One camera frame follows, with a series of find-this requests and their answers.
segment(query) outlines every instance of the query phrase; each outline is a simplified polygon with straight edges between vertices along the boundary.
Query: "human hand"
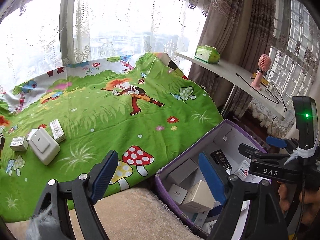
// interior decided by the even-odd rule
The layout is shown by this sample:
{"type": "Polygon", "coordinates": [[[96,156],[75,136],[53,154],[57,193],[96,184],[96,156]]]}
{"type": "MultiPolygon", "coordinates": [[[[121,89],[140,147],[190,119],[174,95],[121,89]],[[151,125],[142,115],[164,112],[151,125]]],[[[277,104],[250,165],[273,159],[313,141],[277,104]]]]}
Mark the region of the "human hand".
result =
{"type": "MultiPolygon", "coordinates": [[[[288,189],[287,189],[286,185],[282,183],[278,189],[278,192],[279,192],[279,196],[280,196],[280,202],[279,202],[280,208],[281,208],[282,212],[284,213],[290,207],[290,203],[287,200],[288,189]]],[[[302,193],[300,193],[299,199],[301,202],[302,193]]],[[[309,226],[312,224],[313,220],[315,219],[315,217],[320,209],[320,191],[306,190],[305,195],[304,195],[304,203],[309,204],[309,205],[305,205],[305,209],[303,212],[301,223],[306,226],[309,226]]]]}

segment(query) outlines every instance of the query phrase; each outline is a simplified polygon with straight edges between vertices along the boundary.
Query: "white tape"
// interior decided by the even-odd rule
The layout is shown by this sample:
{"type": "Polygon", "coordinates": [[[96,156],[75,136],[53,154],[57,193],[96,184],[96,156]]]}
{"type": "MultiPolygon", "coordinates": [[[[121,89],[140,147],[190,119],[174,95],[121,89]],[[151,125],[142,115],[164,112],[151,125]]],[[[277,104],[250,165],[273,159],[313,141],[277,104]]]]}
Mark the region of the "white tape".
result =
{"type": "Polygon", "coordinates": [[[313,148],[308,149],[308,150],[304,150],[304,149],[300,149],[300,147],[298,147],[296,150],[293,151],[292,155],[285,161],[284,165],[286,165],[288,162],[292,161],[293,159],[298,158],[298,156],[300,156],[304,159],[313,156],[315,154],[317,147],[318,147],[318,140],[319,140],[319,133],[317,134],[317,138],[316,138],[315,145],[313,146],[313,148]]]}

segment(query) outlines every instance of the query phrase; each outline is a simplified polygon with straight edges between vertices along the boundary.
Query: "black box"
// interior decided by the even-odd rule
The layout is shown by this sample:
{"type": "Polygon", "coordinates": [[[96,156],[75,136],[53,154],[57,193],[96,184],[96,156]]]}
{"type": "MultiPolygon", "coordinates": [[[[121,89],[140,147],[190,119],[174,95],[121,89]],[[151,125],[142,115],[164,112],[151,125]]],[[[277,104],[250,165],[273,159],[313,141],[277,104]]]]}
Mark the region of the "black box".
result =
{"type": "Polygon", "coordinates": [[[230,163],[223,154],[222,150],[214,151],[210,154],[211,158],[219,165],[221,165],[225,170],[232,170],[230,163]]]}

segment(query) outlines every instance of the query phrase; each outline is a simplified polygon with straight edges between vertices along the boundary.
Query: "metal screw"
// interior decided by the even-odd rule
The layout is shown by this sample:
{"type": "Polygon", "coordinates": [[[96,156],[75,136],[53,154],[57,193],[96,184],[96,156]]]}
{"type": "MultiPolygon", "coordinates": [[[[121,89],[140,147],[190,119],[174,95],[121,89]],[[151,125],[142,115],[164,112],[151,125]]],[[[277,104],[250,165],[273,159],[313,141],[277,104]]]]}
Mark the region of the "metal screw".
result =
{"type": "Polygon", "coordinates": [[[229,176],[229,179],[232,180],[232,181],[236,181],[236,180],[238,180],[238,176],[236,176],[236,175],[230,175],[230,176],[229,176]]]}
{"type": "Polygon", "coordinates": [[[56,183],[56,180],[55,180],[55,179],[50,179],[50,180],[48,181],[48,185],[50,185],[50,186],[54,185],[55,183],[56,183]]]}
{"type": "Polygon", "coordinates": [[[266,179],[262,179],[262,180],[261,180],[261,184],[262,184],[263,186],[269,186],[269,181],[267,181],[266,179]]]}
{"type": "Polygon", "coordinates": [[[79,179],[86,179],[88,177],[88,174],[82,173],[79,175],[79,179]]]}

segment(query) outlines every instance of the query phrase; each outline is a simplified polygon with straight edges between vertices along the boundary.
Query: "pink handheld fan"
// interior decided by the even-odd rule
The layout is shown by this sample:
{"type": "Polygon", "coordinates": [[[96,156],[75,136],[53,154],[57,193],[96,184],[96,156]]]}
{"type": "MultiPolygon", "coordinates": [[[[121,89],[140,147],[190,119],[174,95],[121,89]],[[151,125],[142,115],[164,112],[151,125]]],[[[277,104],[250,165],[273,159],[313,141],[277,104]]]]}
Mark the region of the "pink handheld fan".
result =
{"type": "Polygon", "coordinates": [[[257,90],[261,90],[260,82],[263,78],[263,72],[268,71],[271,65],[271,58],[267,54],[262,54],[259,58],[258,66],[259,69],[257,71],[257,75],[253,82],[251,83],[251,86],[257,90]]]}

